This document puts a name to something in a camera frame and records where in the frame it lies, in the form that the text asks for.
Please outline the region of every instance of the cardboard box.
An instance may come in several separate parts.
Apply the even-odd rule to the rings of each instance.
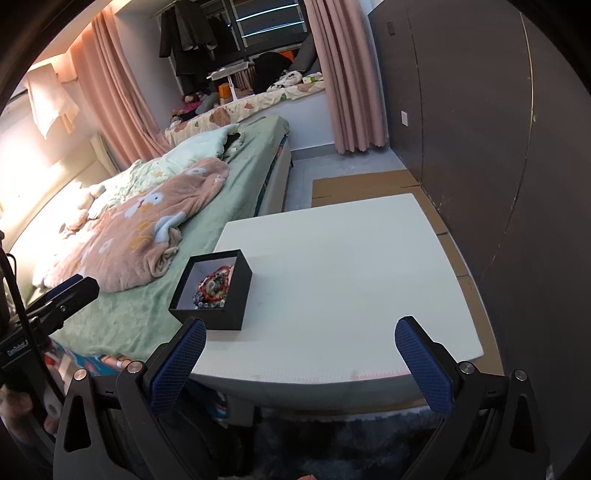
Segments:
[[[364,173],[346,177],[315,180],[312,184],[312,207],[355,202],[378,197],[412,193],[429,220],[433,231],[446,233],[447,226],[431,200],[408,170]]]
[[[223,307],[198,308],[194,296],[199,285],[224,266],[233,267],[233,272]],[[240,250],[191,257],[174,290],[168,311],[181,323],[198,318],[208,330],[241,330],[251,278],[252,270]]]
[[[443,251],[447,255],[450,265],[452,266],[453,272],[456,277],[464,277],[469,275],[468,267],[464,263],[462,254],[456,247],[456,243],[453,241],[452,236],[449,233],[443,233],[438,235],[437,238],[443,247]]]
[[[460,284],[460,288],[466,299],[468,310],[472,315],[474,321],[474,327],[478,334],[478,339],[482,345],[484,355],[474,362],[474,365],[483,373],[504,375],[503,364],[501,362],[501,356],[499,349],[496,345],[495,335],[492,332],[491,323],[486,314],[482,299],[478,293],[478,288],[474,283],[472,277],[458,278],[457,281]]]

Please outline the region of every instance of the white table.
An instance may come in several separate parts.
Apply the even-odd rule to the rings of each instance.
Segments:
[[[417,398],[394,343],[413,315],[457,361],[483,351],[411,194],[229,222],[216,251],[253,276],[241,331],[210,330],[196,380],[255,404],[371,408]]]
[[[219,79],[223,79],[224,77],[227,77],[228,83],[230,84],[230,91],[232,92],[232,101],[235,102],[236,100],[238,100],[238,97],[236,95],[236,89],[234,87],[234,82],[232,81],[232,75],[234,75],[235,73],[238,73],[238,72],[242,72],[243,70],[246,70],[249,65],[250,64],[247,61],[243,61],[242,63],[238,63],[236,65],[232,65],[229,67],[222,67],[221,69],[216,70],[215,72],[212,72],[210,74],[210,76],[207,78],[211,79],[211,80],[219,80]]]

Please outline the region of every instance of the green bed sheet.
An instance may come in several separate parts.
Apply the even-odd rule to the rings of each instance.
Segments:
[[[183,240],[168,273],[142,287],[101,293],[52,338],[80,355],[123,354],[143,361],[158,345],[168,342],[181,326],[168,306],[187,260],[212,252],[227,222],[254,215],[259,192],[288,130],[287,122],[279,116],[241,126],[243,143],[229,159],[226,185],[181,226]]]

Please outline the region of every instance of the wardrobe door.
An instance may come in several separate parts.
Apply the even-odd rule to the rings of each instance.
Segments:
[[[369,14],[382,74],[390,147],[421,181],[421,95],[406,0],[384,0]]]
[[[480,292],[506,371],[531,378],[558,478],[591,429],[591,96],[525,24],[535,118],[528,163]]]
[[[527,153],[531,78],[519,12],[498,0],[409,2],[423,105],[423,188],[478,279]]]

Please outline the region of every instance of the gray rug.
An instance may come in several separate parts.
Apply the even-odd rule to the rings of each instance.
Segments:
[[[427,407],[340,421],[264,415],[255,432],[254,480],[397,480],[440,416]]]

